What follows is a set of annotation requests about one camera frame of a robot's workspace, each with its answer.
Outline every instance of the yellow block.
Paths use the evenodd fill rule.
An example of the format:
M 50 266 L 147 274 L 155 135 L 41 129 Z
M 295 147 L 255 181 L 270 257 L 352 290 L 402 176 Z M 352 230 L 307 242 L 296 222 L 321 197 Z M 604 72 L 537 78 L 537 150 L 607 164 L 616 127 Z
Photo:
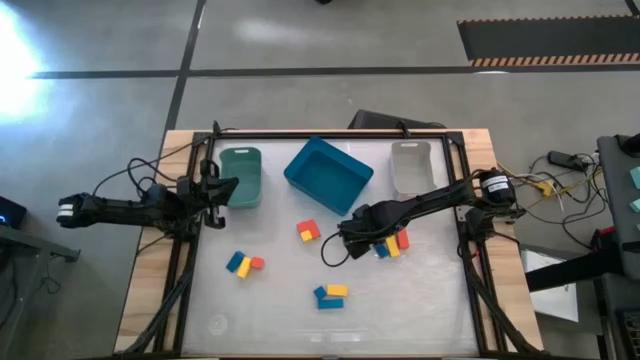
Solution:
M 391 257 L 400 256 L 400 250 L 398 250 L 398 243 L 396 242 L 396 236 L 391 235 L 387 238 L 387 248 L 389 248 L 389 254 Z
M 329 296 L 347 296 L 347 286 L 346 285 L 329 284 L 329 285 L 327 285 L 327 295 L 329 295 Z
M 248 256 L 245 256 L 244 259 L 242 259 L 242 262 L 240 263 L 240 267 L 238 268 L 237 275 L 243 279 L 246 279 L 247 275 L 249 275 L 250 268 L 251 268 L 251 258 Z
M 313 236 L 311 236 L 311 231 L 309 231 L 309 230 L 305 230 L 305 231 L 301 232 L 300 236 L 302 237 L 302 241 L 304 241 L 304 242 L 307 242 L 307 241 L 313 239 Z

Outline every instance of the white paper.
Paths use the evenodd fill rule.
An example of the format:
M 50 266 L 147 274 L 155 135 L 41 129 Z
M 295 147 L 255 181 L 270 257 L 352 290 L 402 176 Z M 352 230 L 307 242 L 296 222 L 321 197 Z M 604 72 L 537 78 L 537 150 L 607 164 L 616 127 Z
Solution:
M 563 260 L 548 255 L 529 250 L 522 251 L 522 263 L 527 272 L 561 262 Z M 578 322 L 578 299 L 576 298 L 575 283 L 533 292 L 531 293 L 531 301 L 536 312 Z

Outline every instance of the red block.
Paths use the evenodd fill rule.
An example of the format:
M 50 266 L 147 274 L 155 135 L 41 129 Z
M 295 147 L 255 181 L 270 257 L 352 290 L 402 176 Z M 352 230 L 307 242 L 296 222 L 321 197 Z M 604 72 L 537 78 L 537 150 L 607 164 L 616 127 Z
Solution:
M 396 241 L 398 242 L 398 249 L 408 249 L 409 248 L 409 236 L 407 235 L 407 229 L 402 229 L 396 235 Z
M 264 267 L 264 260 L 259 257 L 251 258 L 251 267 L 254 269 L 262 269 Z
M 298 232 L 302 233 L 303 231 L 309 230 L 311 232 L 311 237 L 313 239 L 320 237 L 320 230 L 318 229 L 318 225 L 315 220 L 307 220 L 301 223 L 298 223 Z

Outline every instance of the blue bin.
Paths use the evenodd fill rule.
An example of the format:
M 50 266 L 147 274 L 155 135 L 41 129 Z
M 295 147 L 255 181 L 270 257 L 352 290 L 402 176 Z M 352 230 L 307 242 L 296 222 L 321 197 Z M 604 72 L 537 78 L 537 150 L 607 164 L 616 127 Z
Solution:
M 284 170 L 291 185 L 341 216 L 371 176 L 372 168 L 315 136 Z

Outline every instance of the electronic device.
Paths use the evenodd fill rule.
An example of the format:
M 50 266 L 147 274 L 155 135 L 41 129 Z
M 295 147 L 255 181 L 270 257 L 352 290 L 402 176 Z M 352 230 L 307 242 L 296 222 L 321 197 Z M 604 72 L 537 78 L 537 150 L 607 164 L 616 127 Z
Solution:
M 0 196 L 0 226 L 20 229 L 27 209 L 5 197 Z
M 549 164 L 580 172 L 587 171 L 589 167 L 589 163 L 584 162 L 579 156 L 569 155 L 559 151 L 549 151 L 547 161 Z

